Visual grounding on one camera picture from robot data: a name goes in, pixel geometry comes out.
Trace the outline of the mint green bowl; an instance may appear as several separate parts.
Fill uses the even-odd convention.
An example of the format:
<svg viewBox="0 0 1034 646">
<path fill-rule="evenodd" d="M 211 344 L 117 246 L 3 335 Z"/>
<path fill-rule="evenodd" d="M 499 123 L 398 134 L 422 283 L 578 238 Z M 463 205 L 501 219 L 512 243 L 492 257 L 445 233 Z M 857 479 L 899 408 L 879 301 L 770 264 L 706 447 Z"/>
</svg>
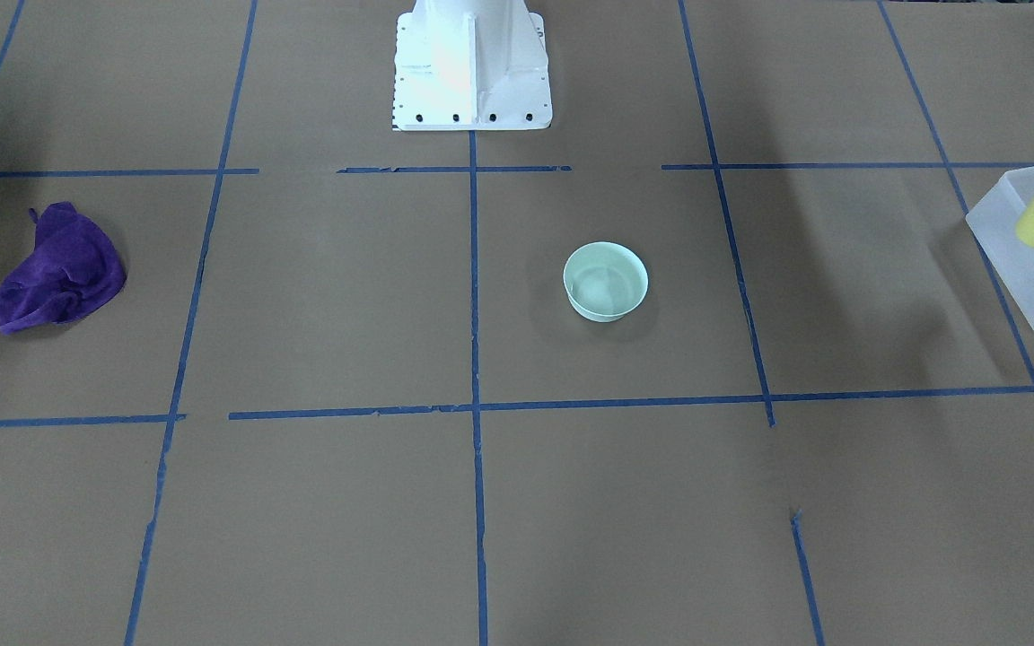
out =
<svg viewBox="0 0 1034 646">
<path fill-rule="evenodd" d="M 622 319 L 647 298 L 647 266 L 624 245 L 594 241 L 571 253 L 562 286 L 574 312 L 596 324 Z"/>
</svg>

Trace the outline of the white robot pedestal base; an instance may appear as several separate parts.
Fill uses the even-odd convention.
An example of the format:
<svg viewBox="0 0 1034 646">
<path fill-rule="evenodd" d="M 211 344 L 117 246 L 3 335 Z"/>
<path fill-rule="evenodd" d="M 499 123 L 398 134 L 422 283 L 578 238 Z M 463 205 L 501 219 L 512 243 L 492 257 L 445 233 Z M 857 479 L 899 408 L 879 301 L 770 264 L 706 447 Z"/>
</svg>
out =
<svg viewBox="0 0 1034 646">
<path fill-rule="evenodd" d="M 524 1 L 417 1 L 395 37 L 394 130 L 551 126 L 545 22 Z"/>
</svg>

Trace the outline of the purple cloth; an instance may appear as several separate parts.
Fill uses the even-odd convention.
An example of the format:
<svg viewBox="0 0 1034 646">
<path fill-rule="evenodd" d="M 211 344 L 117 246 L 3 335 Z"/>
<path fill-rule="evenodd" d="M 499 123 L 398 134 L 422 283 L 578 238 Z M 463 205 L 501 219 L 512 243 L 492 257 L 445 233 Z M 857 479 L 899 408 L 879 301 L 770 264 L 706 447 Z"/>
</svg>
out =
<svg viewBox="0 0 1034 646">
<path fill-rule="evenodd" d="M 30 255 L 0 283 L 0 334 L 63 326 L 86 318 L 115 298 L 127 270 L 110 236 L 73 202 L 29 210 Z"/>
</svg>

